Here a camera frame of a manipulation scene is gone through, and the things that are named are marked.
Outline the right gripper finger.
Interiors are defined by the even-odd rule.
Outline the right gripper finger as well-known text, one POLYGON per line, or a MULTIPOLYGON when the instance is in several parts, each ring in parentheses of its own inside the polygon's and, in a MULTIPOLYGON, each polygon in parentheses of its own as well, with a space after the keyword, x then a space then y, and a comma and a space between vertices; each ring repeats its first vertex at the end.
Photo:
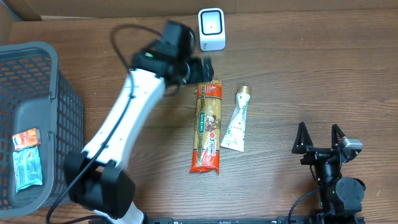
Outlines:
POLYGON ((313 148, 313 143, 304 122, 298 125, 297 136, 292 147, 292 154, 306 154, 313 148))
POLYGON ((336 147, 346 135, 337 124, 331 127, 331 147, 336 147))

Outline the white tube with gold cap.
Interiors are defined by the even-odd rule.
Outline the white tube with gold cap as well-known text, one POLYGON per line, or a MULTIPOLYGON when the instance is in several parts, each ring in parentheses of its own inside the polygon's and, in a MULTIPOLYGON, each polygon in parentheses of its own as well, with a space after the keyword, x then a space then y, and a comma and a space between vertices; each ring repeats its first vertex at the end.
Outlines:
POLYGON ((228 128, 221 142, 221 146, 235 151, 244 151, 244 138, 246 132, 246 118, 251 88, 240 86, 236 92, 236 105, 230 119, 228 128))

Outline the spaghetti pasta packet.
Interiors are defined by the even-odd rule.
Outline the spaghetti pasta packet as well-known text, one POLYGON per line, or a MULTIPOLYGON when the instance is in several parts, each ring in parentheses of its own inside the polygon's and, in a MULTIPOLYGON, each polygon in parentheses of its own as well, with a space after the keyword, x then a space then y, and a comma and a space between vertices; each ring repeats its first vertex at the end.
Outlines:
POLYGON ((190 172, 220 171, 222 82, 197 84, 195 135, 190 172))

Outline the orange snack packet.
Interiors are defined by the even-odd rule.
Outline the orange snack packet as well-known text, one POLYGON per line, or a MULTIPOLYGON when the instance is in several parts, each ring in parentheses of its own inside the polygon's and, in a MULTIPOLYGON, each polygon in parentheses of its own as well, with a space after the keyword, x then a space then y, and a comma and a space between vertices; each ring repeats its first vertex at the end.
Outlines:
POLYGON ((41 144, 40 130, 32 128, 12 136, 14 150, 21 151, 26 148, 36 147, 41 144))

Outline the teal snack packet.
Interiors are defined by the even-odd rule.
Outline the teal snack packet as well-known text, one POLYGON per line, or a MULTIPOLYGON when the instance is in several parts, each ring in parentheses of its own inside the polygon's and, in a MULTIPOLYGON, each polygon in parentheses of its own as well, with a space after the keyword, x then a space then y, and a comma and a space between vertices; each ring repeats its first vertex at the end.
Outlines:
POLYGON ((13 152, 12 156, 17 193, 33 185, 43 184, 38 146, 13 152))

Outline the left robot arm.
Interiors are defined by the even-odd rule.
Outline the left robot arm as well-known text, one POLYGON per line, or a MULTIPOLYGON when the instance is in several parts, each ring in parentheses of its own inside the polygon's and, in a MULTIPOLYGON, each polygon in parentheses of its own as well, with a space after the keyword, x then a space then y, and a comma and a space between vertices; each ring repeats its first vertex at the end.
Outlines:
POLYGON ((167 21, 163 32, 141 26, 155 35, 147 46, 127 62, 116 43, 116 34, 129 28, 112 29, 111 45, 126 68, 123 88, 101 128, 79 154, 68 153, 63 165, 67 188, 62 193, 94 215, 74 223, 144 223, 145 215, 134 204, 136 186, 125 173, 134 143, 153 107, 169 86, 209 82, 213 78, 210 58, 193 56, 193 29, 167 21))

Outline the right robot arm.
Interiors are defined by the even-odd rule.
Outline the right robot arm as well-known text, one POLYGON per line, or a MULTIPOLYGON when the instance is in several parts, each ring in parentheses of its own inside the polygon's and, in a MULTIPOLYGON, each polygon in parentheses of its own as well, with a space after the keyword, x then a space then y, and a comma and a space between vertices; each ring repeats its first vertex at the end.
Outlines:
POLYGON ((364 223, 364 218, 358 217, 357 213, 362 210, 366 186, 360 179, 341 174, 342 165, 352 161, 362 149, 363 143, 347 137, 337 124, 331 127, 331 147, 315 147, 305 123, 301 122, 292 153, 303 155, 300 163, 310 167, 317 187, 292 205, 287 223, 364 223), (294 218, 295 207, 315 193, 319 193, 321 208, 310 212, 308 217, 294 218))

